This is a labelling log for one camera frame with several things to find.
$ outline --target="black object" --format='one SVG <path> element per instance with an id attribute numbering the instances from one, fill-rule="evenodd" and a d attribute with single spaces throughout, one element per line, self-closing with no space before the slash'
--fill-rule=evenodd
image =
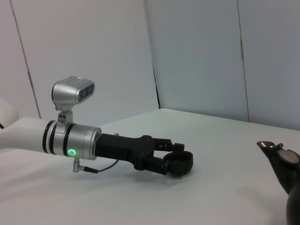
<path id="1" fill-rule="evenodd" d="M 284 150 L 283 144 L 258 142 L 257 145 L 268 157 L 279 183 L 289 195 L 287 225 L 300 225 L 300 156 L 292 150 Z"/>
<path id="2" fill-rule="evenodd" d="M 163 159 L 154 157 L 154 151 L 173 151 Z M 144 135 L 129 138 L 102 134 L 96 141 L 95 156 L 128 161 L 136 170 L 182 176 L 193 167 L 193 154 L 184 151 L 184 144 L 172 144 L 170 139 Z"/>
<path id="3" fill-rule="evenodd" d="M 47 153 L 47 154 L 48 154 L 48 152 L 47 152 L 47 148 L 46 148 L 46 139 L 47 139 L 49 128 L 53 123 L 54 123 L 54 120 L 50 121 L 47 124 L 45 131 L 44 131 L 44 135 L 43 135 L 43 150 L 44 150 L 44 153 Z"/>

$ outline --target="green led light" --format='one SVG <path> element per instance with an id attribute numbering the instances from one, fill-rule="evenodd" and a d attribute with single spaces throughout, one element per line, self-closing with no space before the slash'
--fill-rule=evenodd
<path id="1" fill-rule="evenodd" d="M 69 149 L 69 151 L 67 151 L 69 153 L 69 155 L 74 156 L 76 155 L 76 151 L 74 149 Z"/>

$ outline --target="black ring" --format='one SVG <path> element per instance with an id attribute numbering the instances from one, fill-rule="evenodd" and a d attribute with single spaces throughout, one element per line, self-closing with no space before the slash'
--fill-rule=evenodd
<path id="1" fill-rule="evenodd" d="M 51 126 L 53 123 L 54 123 L 54 120 L 50 121 L 50 122 L 47 124 L 47 126 L 46 126 L 46 128 L 45 128 L 45 131 L 44 131 L 44 135 L 43 135 L 43 150 L 44 150 L 44 152 L 47 153 L 47 154 L 48 154 L 48 152 L 47 152 L 47 148 L 46 148 L 46 140 L 47 140 L 47 135 L 48 135 L 49 128 L 50 128 L 50 126 Z"/>
<path id="2" fill-rule="evenodd" d="M 54 141 L 54 135 L 55 135 L 56 125 L 57 124 L 55 124 L 54 127 L 53 127 L 53 129 L 52 129 L 52 132 L 50 134 L 50 139 L 49 139 L 49 149 L 50 149 L 51 154 L 53 154 L 53 155 L 56 155 L 54 153 L 54 150 L 53 150 L 53 141 Z"/>
<path id="3" fill-rule="evenodd" d="M 67 131 L 66 131 L 66 134 L 65 134 L 65 137 L 64 137 L 64 143 L 62 145 L 62 150 L 64 152 L 64 155 L 69 157 L 69 155 L 67 154 L 67 143 L 68 143 L 68 138 L 69 138 L 69 134 L 70 134 L 70 131 L 72 129 L 72 127 L 74 126 L 75 124 L 72 123 L 70 124 L 70 126 L 67 128 Z"/>

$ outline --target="silver joint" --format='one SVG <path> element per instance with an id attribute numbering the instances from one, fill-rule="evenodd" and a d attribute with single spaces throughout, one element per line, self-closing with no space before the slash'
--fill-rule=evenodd
<path id="1" fill-rule="evenodd" d="M 68 111 L 62 111 L 58 114 L 57 120 L 59 123 L 73 123 L 73 112 L 71 109 Z"/>

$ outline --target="black band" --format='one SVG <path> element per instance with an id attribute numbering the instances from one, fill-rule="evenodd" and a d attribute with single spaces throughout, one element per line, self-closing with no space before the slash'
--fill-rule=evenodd
<path id="1" fill-rule="evenodd" d="M 165 155 L 168 161 L 168 172 L 176 175 L 186 175 L 193 167 L 193 154 L 188 151 L 172 152 Z"/>
<path id="2" fill-rule="evenodd" d="M 67 143 L 68 143 L 68 138 L 69 138 L 69 134 L 70 134 L 70 131 L 72 129 L 72 127 L 74 126 L 75 124 L 72 123 L 70 124 L 70 126 L 67 128 L 67 131 L 66 131 L 66 134 L 65 134 L 65 137 L 64 137 L 64 143 L 62 145 L 62 150 L 64 152 L 64 155 L 69 157 L 68 153 L 67 153 Z"/>
<path id="3" fill-rule="evenodd" d="M 47 140 L 47 135 L 48 135 L 48 131 L 49 131 L 49 128 L 50 126 L 54 123 L 54 120 L 50 121 L 46 128 L 45 128 L 45 131 L 44 131 L 44 135 L 43 135 L 43 150 L 44 150 L 44 153 L 47 153 L 47 148 L 46 148 L 46 140 Z"/>
<path id="4" fill-rule="evenodd" d="M 53 155 L 56 155 L 53 150 L 53 140 L 54 140 L 55 130 L 56 130 L 56 124 L 54 125 L 54 127 L 52 129 L 52 132 L 50 134 L 50 139 L 49 139 L 49 149 L 50 149 L 51 154 L 53 154 Z"/>

